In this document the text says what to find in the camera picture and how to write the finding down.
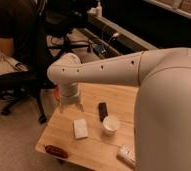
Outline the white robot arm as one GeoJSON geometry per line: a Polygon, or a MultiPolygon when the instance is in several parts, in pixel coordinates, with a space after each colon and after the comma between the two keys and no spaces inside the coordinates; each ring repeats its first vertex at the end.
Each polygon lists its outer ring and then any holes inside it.
{"type": "Polygon", "coordinates": [[[191,171],[191,48],[141,51],[82,63],[67,53],[47,76],[61,101],[79,96],[79,83],[136,86],[136,171],[191,171]]]}

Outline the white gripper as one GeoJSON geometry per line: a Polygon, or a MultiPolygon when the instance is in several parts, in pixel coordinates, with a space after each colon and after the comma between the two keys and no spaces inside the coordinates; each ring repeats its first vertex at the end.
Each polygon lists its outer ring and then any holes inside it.
{"type": "MultiPolygon", "coordinates": [[[[60,104],[62,106],[69,104],[76,104],[76,107],[84,112],[84,107],[80,104],[80,91],[77,83],[72,84],[61,84],[58,86],[60,91],[60,104]]],[[[59,112],[63,113],[64,108],[59,106],[59,112]]]]}

